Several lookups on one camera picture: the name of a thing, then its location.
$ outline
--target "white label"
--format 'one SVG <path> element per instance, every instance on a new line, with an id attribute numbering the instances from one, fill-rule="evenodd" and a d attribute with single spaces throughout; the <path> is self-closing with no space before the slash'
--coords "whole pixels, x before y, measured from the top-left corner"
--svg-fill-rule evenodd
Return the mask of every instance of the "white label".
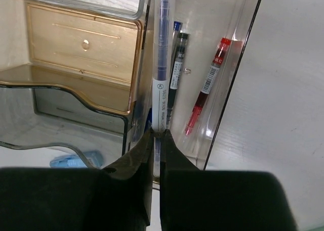
<path id="1" fill-rule="evenodd" d="M 181 62 L 177 62 L 177 61 L 174 62 L 170 89 L 178 89 L 179 87 L 182 64 L 183 63 Z"/>
<path id="2" fill-rule="evenodd" d="M 220 69 L 219 67 L 211 66 L 209 74 L 205 80 L 204 87 L 202 88 L 201 92 L 208 95 L 210 94 L 215 78 L 219 72 L 219 69 Z"/>
<path id="3" fill-rule="evenodd" d="M 153 79 L 152 95 L 152 128 L 155 133 L 163 133 L 167 125 L 169 80 Z"/>

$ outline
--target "blue pen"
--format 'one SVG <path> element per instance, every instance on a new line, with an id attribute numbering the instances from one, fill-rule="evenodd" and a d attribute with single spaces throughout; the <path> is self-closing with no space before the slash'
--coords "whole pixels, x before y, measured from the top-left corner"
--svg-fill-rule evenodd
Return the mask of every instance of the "blue pen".
<path id="1" fill-rule="evenodd" d="M 154 58 L 152 83 L 152 129 L 154 176 L 160 176 L 160 136 L 166 129 L 172 55 L 175 0 L 155 0 Z"/>
<path id="2" fill-rule="evenodd" d="M 182 27 L 182 23 L 175 21 L 174 25 L 173 25 L 173 41 L 172 41 L 172 61 L 171 61 L 171 68 L 174 65 L 174 61 L 176 59 L 176 51 L 177 51 L 177 38 L 179 36 L 179 32 L 181 30 Z M 147 115 L 147 119 L 146 119 L 146 123 L 145 123 L 145 130 L 144 132 L 146 132 L 149 128 L 151 128 L 152 126 L 152 108 L 150 108 L 149 113 Z"/>

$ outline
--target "pen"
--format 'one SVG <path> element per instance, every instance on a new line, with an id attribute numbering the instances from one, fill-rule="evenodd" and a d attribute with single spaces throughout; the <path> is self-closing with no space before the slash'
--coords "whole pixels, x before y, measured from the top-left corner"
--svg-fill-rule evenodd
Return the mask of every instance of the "pen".
<path id="1" fill-rule="evenodd" d="M 172 56 L 171 56 L 171 67 L 174 64 L 174 59 L 175 59 L 175 53 L 176 53 L 176 49 L 177 49 L 177 38 L 179 35 L 179 31 L 181 30 L 181 26 L 182 23 L 175 21 L 174 25 L 173 25 L 173 42 L 172 42 Z M 146 119 L 146 124 L 145 124 L 145 131 L 147 131 L 147 129 L 149 129 L 152 125 L 152 108 L 150 108 L 149 113 L 147 115 L 147 119 Z"/>
<path id="2" fill-rule="evenodd" d="M 208 76 L 205 80 L 204 86 L 202 87 L 202 90 L 199 93 L 198 99 L 193 107 L 190 120 L 185 128 L 185 134 L 186 136 L 190 135 L 200 114 L 203 110 L 203 107 L 205 105 L 205 102 L 208 98 L 208 95 L 211 92 L 213 83 L 215 81 L 215 78 L 223 64 L 225 54 L 227 53 L 229 46 L 231 44 L 231 40 L 222 38 L 220 44 L 217 47 L 217 52 L 215 55 L 215 58 L 211 64 Z"/>
<path id="3" fill-rule="evenodd" d="M 177 89 L 179 87 L 188 39 L 189 39 L 189 34 L 186 33 L 180 33 L 178 36 L 178 41 L 177 41 L 177 46 L 175 51 L 175 61 L 173 64 L 173 69 L 171 73 L 171 82 L 169 88 L 167 129 L 170 129 L 170 120 L 172 116 L 174 102 L 176 99 Z"/>
<path id="4" fill-rule="evenodd" d="M 155 177 L 160 176 L 160 136 L 166 129 L 175 0 L 155 0 L 152 129 Z"/>

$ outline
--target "red pen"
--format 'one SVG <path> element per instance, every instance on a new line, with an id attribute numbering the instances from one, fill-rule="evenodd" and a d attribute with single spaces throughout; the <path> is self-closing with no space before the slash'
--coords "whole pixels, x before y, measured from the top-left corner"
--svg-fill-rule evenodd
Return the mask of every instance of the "red pen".
<path id="1" fill-rule="evenodd" d="M 230 44 L 231 44 L 231 40 L 222 38 L 221 42 L 219 43 L 219 45 L 217 47 L 217 52 L 216 52 L 215 58 L 211 64 L 208 76 L 205 80 L 202 90 L 199 93 L 198 99 L 193 107 L 190 120 L 189 120 L 188 124 L 186 125 L 186 128 L 185 128 L 186 136 L 191 134 L 196 122 L 198 121 L 198 118 L 201 114 L 201 111 L 203 110 L 203 107 L 207 100 L 207 97 L 211 92 L 211 89 L 213 87 L 213 83 L 216 79 L 216 76 L 219 73 L 219 70 L 223 64 L 225 54 L 227 53 Z"/>

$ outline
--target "black pen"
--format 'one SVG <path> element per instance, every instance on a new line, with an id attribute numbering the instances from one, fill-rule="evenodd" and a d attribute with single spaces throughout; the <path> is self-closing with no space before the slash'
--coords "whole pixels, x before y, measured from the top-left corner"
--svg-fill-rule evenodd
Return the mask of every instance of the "black pen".
<path id="1" fill-rule="evenodd" d="M 172 76 L 172 67 L 174 65 L 174 60 L 176 59 L 176 50 L 177 50 L 177 45 L 178 45 L 178 38 L 179 38 L 179 33 L 182 27 L 182 23 L 175 21 L 174 26 L 173 26 L 173 42 L 172 42 L 172 56 L 171 56 L 171 70 L 170 70 L 170 75 Z"/>
<path id="2" fill-rule="evenodd" d="M 169 100 L 168 100 L 168 113 L 167 113 L 167 129 L 170 129 L 172 110 L 176 100 L 177 89 L 179 87 L 180 76 L 182 73 L 184 55 L 186 52 L 188 39 L 189 39 L 189 34 L 179 33 L 178 40 L 177 40 L 177 49 L 175 53 L 175 61 L 171 73 Z"/>

